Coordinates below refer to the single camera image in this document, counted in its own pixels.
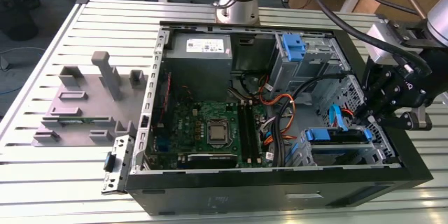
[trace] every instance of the white label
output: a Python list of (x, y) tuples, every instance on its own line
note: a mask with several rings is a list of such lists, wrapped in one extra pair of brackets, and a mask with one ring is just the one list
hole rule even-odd
[(224, 52), (224, 40), (188, 39), (187, 52)]
[(287, 194), (287, 199), (323, 198), (320, 194)]
[(272, 91), (273, 87), (269, 84), (264, 84), (264, 88), (269, 91)]
[(272, 153), (272, 152), (267, 152), (265, 154), (267, 154), (267, 155), (265, 155), (265, 156), (267, 156), (267, 157), (265, 157), (267, 160), (273, 161), (273, 153)]

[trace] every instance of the green circuit board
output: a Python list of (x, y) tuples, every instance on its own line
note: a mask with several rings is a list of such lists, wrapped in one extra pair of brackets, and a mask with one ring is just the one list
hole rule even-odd
[[(237, 117), (237, 103), (229, 102), (196, 102), (189, 105), (177, 104), (173, 109), (172, 130), (169, 139), (157, 139), (163, 145), (163, 152), (157, 154), (157, 163), (161, 169), (176, 169), (179, 155), (195, 153), (233, 154), (237, 156), (237, 167), (265, 167), (267, 164), (247, 163), (241, 158), (240, 125)], [(259, 124), (265, 111), (261, 105), (251, 106), (253, 123)], [(228, 144), (211, 145), (207, 142), (208, 124), (219, 122), (227, 125)]]

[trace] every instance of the white sticker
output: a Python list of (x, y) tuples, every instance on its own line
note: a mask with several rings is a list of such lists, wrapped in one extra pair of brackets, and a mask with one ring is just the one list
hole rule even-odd
[(188, 39), (187, 52), (224, 52), (224, 40)]
[(273, 161), (273, 153), (272, 153), (272, 152), (267, 152), (265, 154), (267, 154), (267, 155), (265, 155), (265, 156), (267, 156), (267, 157), (265, 157), (267, 160)]
[(264, 84), (264, 88), (267, 89), (267, 90), (269, 90), (269, 91), (272, 91), (272, 89), (273, 89), (273, 87), (267, 83), (267, 84)]

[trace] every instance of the floor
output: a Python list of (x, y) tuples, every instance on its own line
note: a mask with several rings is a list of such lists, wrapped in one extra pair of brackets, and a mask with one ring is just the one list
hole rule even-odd
[[(12, 41), (0, 32), (0, 52), (17, 47), (47, 48), (64, 22), (76, 0), (40, 0), (41, 6), (31, 11), (39, 27), (39, 35), (23, 42)], [(211, 4), (216, 0), (171, 0), (177, 3)], [(259, 0), (261, 7), (284, 8), (281, 0)], [(3, 94), (21, 87), (40, 60), (43, 52), (36, 49), (16, 50), (1, 56), (11, 63), (7, 72), (0, 71), (0, 119), (16, 98), (19, 91)]]

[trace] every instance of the orange wire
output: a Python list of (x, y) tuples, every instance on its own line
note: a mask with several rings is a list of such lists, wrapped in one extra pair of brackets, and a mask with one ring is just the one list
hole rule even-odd
[(341, 110), (345, 111), (348, 114), (355, 115), (349, 109), (341, 109)]
[[(283, 139), (296, 139), (297, 137), (296, 136), (289, 136), (289, 135), (283, 135)], [(268, 145), (273, 142), (273, 139), (272, 139), (272, 136), (269, 136), (267, 138), (267, 140), (264, 140), (263, 144), (264, 145)]]
[[(264, 88), (264, 85), (267, 84), (268, 80), (269, 80), (269, 76), (267, 76), (267, 79), (265, 79), (265, 81), (264, 81), (264, 84), (261, 85), (261, 87), (260, 87), (260, 89), (259, 89), (259, 99), (260, 99), (260, 102), (261, 102), (264, 105), (273, 105), (273, 104), (276, 104), (276, 103), (280, 101), (280, 99), (281, 99), (283, 97), (287, 97), (287, 98), (289, 98), (289, 101), (291, 101), (291, 104), (292, 104), (292, 115), (291, 115), (291, 119), (289, 119), (289, 122), (288, 122), (288, 124), (287, 124), (287, 127), (280, 131), (281, 134), (284, 134), (284, 133), (289, 130), (289, 128), (291, 128), (291, 126), (292, 126), (292, 122), (293, 122), (293, 120), (295, 120), (293, 115), (296, 114), (296, 103), (295, 103), (295, 99), (293, 99), (293, 97), (291, 96), (291, 94), (280, 94), (280, 95), (276, 96), (276, 98), (275, 98), (272, 101), (265, 101), (265, 100), (263, 99), (261, 92), (263, 92), (263, 88)], [(272, 136), (269, 136), (269, 137), (267, 138), (267, 140), (264, 140), (264, 144), (269, 144), (271, 142), (267, 143), (268, 141), (273, 142)]]

